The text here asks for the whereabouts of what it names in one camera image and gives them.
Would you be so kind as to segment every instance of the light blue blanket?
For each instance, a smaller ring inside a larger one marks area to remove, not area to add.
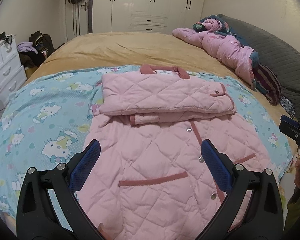
[[[53,169],[82,151],[94,111],[103,103],[101,75],[137,71],[138,66],[66,71],[31,82],[11,95],[0,122],[0,214],[15,219],[18,197],[29,167]],[[286,137],[250,92],[231,77],[192,73],[225,84],[238,112],[258,132],[272,169],[281,177],[292,158]],[[52,202],[57,205],[55,196]],[[65,218],[57,208],[61,223]]]

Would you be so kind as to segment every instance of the pink quilted jacket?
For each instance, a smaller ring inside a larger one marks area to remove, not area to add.
[[[113,239],[195,239],[225,198],[199,161],[202,140],[249,170],[263,171],[270,160],[223,84],[150,73],[102,76],[104,104],[84,146],[99,140],[101,155],[80,205]]]
[[[234,69],[238,77],[247,82],[252,90],[255,89],[252,60],[250,59],[253,52],[251,47],[242,48],[234,36],[222,36],[209,31],[196,33],[191,29],[178,28],[172,32],[172,35],[186,43],[204,49],[210,56]]]

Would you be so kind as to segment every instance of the gray quilted headboard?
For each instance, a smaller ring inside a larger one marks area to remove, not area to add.
[[[217,16],[225,20],[259,53],[261,64],[268,66],[277,75],[282,95],[294,104],[295,118],[300,122],[300,53],[265,30],[222,14]]]

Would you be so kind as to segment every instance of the yellow bedspread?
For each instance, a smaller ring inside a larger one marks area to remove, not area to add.
[[[28,82],[65,70],[144,63],[180,66],[188,71],[213,73],[220,77],[231,76],[249,87],[204,50],[172,35],[125,32],[87,34],[74,38],[53,53]],[[266,108],[277,125],[280,123],[281,115],[288,115],[281,105],[271,106],[260,92],[250,91]],[[296,143],[290,138],[288,140],[292,152],[296,152]]]

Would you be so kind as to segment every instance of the cabinet handle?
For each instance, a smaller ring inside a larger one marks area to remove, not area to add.
[[[17,87],[17,82],[15,81],[14,84],[13,84],[13,86],[9,88],[9,91],[13,92],[13,90],[15,90],[16,87]]]
[[[9,69],[7,71],[3,72],[2,75],[4,75],[6,77],[10,74],[10,71],[11,71],[11,67],[9,67]]]

